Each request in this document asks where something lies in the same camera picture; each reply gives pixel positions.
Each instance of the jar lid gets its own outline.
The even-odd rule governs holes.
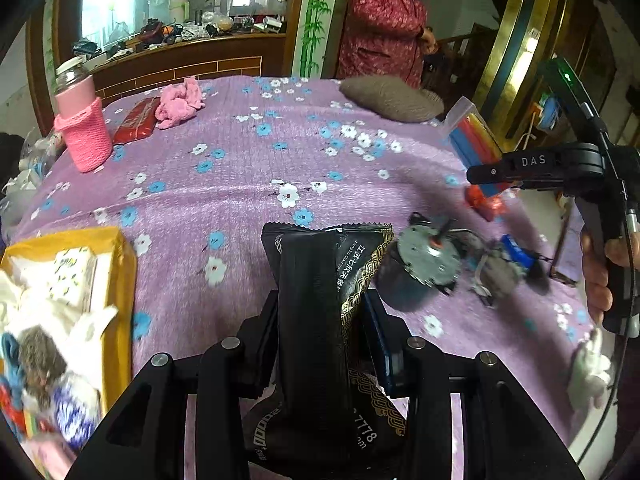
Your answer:
[[[82,54],[81,56],[72,57],[70,60],[65,61],[62,65],[60,65],[56,69],[56,76],[62,74],[63,72],[66,72],[70,68],[73,68],[78,65],[82,65],[85,59],[86,57],[84,56],[84,54]]]

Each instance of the black cable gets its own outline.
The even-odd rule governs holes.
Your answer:
[[[609,415],[609,410],[611,409],[611,406],[613,404],[613,401],[616,397],[616,394],[618,392],[618,385],[620,384],[620,377],[622,375],[622,367],[625,363],[625,355],[626,355],[626,346],[628,345],[629,342],[629,330],[631,327],[631,320],[633,319],[634,316],[634,296],[636,294],[636,269],[634,267],[634,250],[633,250],[633,242],[631,240],[631,233],[629,232],[629,226],[626,222],[626,214],[628,213],[628,197],[626,194],[626,187],[625,187],[625,183],[624,181],[620,180],[620,178],[618,177],[618,172],[616,171],[616,167],[613,164],[613,161],[611,160],[611,155],[609,153],[609,149],[608,146],[606,144],[605,139],[603,138],[603,147],[604,147],[604,152],[605,155],[607,157],[607,162],[609,163],[611,170],[613,172],[613,175],[615,177],[615,179],[620,183],[621,189],[621,195],[622,195],[622,211],[623,214],[625,216],[625,218],[623,219],[622,225],[623,225],[623,229],[625,231],[625,238],[626,238],[626,250],[628,253],[628,257],[629,257],[629,266],[630,266],[630,273],[631,273],[631,291],[629,294],[629,314],[626,318],[626,325],[625,325],[625,333],[624,333],[624,339],[623,339],[623,344],[622,344],[622,352],[620,352],[620,362],[618,364],[618,368],[616,369],[616,375],[614,377],[614,381],[613,381],[613,388],[611,389],[611,393],[609,394],[609,399],[607,400],[607,404],[604,407],[604,411],[602,412],[602,416],[600,417],[600,421],[598,422],[598,425],[596,426],[596,429],[593,431],[593,434],[591,435],[590,440],[588,441],[587,445],[584,447],[584,450],[582,452],[582,454],[580,455],[580,458],[577,461],[577,465],[579,466],[582,463],[582,460],[584,459],[584,457],[587,455],[587,453],[589,452],[589,450],[591,449],[591,446],[593,445],[593,443],[595,442],[596,438],[598,437],[598,434],[600,433],[600,430],[602,428],[602,426],[604,425],[604,421],[607,418],[607,415]]]

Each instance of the purple bedspread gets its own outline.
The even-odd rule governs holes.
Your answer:
[[[329,80],[200,83],[206,108],[195,118],[119,147],[104,168],[80,174],[64,153],[18,229],[17,238],[98,224],[122,229],[138,253],[134,372],[159,351],[174,358],[203,352],[258,314],[274,288],[260,243],[265,222],[391,222],[397,233],[419,211],[453,216],[458,227],[487,239],[510,233],[551,256],[517,198],[507,199],[509,211],[491,224],[465,206],[462,165],[434,124],[384,120],[346,102]],[[109,105],[110,132],[137,101],[157,93]],[[276,181],[297,191],[287,197]],[[523,284],[494,310],[469,283],[465,275],[452,298],[395,314],[445,352],[495,352],[567,441],[568,367],[591,327],[577,293],[553,283],[542,297]],[[454,437],[462,442],[456,415]],[[462,445],[454,448],[453,476],[462,478]]]

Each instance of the pink crocheted bottle cover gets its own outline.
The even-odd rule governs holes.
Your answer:
[[[71,158],[82,173],[95,170],[111,155],[113,145],[104,124],[99,97],[73,117],[63,119],[57,115],[53,125],[62,132]]]

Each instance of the black snack bag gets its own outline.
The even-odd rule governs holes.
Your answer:
[[[372,377],[348,367],[345,339],[392,238],[388,226],[265,225],[278,368],[274,393],[242,421],[251,462],[294,479],[397,476],[404,418]]]

